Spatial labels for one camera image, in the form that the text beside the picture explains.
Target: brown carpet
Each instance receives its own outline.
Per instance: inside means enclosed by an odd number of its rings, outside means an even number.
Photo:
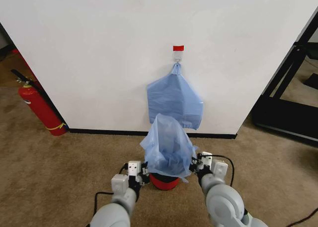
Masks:
[[[0,87],[0,226],[84,227],[95,192],[111,190],[110,180],[124,162],[143,159],[143,137],[53,137],[16,93]],[[267,133],[249,119],[236,140],[191,140],[201,151],[233,159],[234,188],[251,214],[269,226],[285,226],[317,207],[317,148]],[[166,192],[144,187],[132,226],[212,226],[197,177],[188,179]],[[109,200],[100,197],[99,207]],[[318,215],[301,226],[317,223]]]

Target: blue plastic bag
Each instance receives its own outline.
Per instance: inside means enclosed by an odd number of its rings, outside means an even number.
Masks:
[[[191,174],[189,166],[197,147],[174,118],[158,114],[140,145],[145,150],[149,172],[180,177],[183,181]]]
[[[172,72],[147,86],[149,121],[157,114],[175,118],[183,128],[198,129],[203,115],[203,101],[181,74],[180,63]]]

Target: white wall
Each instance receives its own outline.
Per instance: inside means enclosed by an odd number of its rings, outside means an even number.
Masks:
[[[317,0],[0,0],[0,20],[71,128],[147,131],[171,70],[204,100],[199,133],[235,134]]]

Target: fire extinguisher handle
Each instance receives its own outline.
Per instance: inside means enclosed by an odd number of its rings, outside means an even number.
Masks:
[[[12,69],[11,72],[13,74],[15,74],[17,77],[19,77],[21,79],[21,81],[30,81],[27,77],[25,77],[24,75],[22,75],[20,72],[18,72],[16,69]]]

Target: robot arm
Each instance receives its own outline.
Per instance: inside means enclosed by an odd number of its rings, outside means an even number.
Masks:
[[[149,183],[147,163],[130,161],[127,175],[116,174],[111,179],[114,192],[111,203],[93,216],[90,227],[130,227],[130,216],[139,197],[140,188]]]
[[[215,227],[267,227],[244,208],[239,193],[225,184],[228,165],[212,159],[212,154],[202,152],[190,167],[198,175],[205,203]]]
[[[145,183],[149,183],[149,175],[147,163],[140,161],[130,161],[127,169],[127,175],[116,174],[111,179],[114,192],[111,203],[100,208],[88,226],[130,226],[130,216],[138,200],[139,190]],[[192,160],[190,170],[198,176],[215,227],[267,227],[246,211],[239,193],[225,184],[224,177],[228,170],[226,163],[212,159],[211,153],[202,152]]]

